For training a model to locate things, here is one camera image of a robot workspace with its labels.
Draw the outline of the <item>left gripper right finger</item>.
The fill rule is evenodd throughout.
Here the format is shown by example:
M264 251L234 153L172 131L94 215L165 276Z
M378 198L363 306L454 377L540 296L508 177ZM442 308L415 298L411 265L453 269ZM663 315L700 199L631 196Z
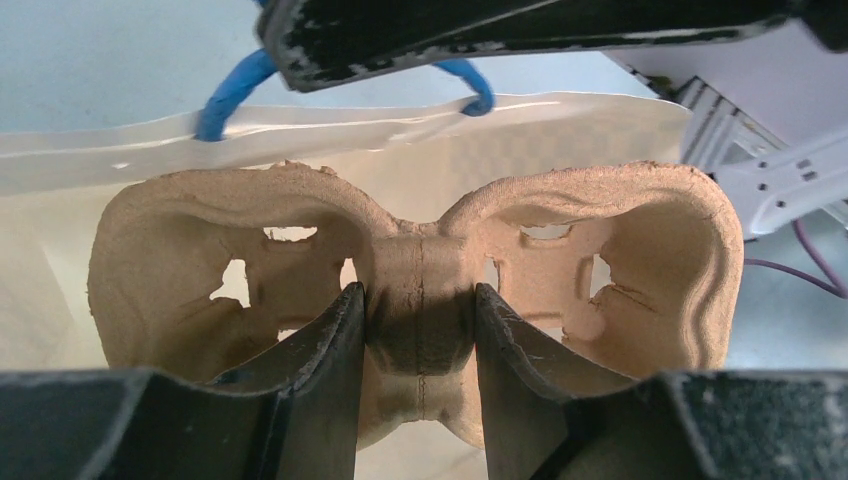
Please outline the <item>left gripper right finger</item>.
M675 371L636 381L476 288L492 479L843 479L843 371Z

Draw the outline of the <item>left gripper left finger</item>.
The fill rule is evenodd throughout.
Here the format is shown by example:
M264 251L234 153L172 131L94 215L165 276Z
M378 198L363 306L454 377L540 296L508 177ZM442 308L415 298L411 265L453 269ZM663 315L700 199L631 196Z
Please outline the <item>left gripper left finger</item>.
M5 372L5 479L350 479L364 289L214 381L150 368Z

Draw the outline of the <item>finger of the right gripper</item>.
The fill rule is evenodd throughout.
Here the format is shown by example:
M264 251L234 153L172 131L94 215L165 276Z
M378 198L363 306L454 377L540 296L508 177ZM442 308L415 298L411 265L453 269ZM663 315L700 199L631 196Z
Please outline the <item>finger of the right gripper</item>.
M255 32L287 85L312 92L440 61L730 42L795 15L792 1L265 1Z

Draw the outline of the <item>blue checkered paper bag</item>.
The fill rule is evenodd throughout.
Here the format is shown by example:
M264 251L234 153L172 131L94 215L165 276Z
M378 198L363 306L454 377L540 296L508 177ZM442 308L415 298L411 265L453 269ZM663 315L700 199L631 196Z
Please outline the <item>blue checkered paper bag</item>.
M627 160L672 161L689 119L628 79L599 93L503 95L481 119L438 104L443 74L419 70L365 85L418 96L415 108L247 106L220 143L194 141L192 112L111 128L1 137L1 474L60 479L72 442L54 422L98 404L79 389L28 400L40 378L116 378L106 369L85 281L95 226L123 187L173 171L328 166L392 213L435 217L493 179Z

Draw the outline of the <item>brown pulp cup carrier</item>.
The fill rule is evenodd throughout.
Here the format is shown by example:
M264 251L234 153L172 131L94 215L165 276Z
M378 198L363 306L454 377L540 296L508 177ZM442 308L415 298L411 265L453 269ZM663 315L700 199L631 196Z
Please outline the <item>brown pulp cup carrier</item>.
M125 188L96 231L88 301L110 366L204 382L317 317L351 261L366 297L359 446L431 420L481 447L472 322L486 261L507 303L560 327L576 354L553 382L597 395L722 366L743 260L730 201L685 165L504 178L414 223L326 169L286 163Z

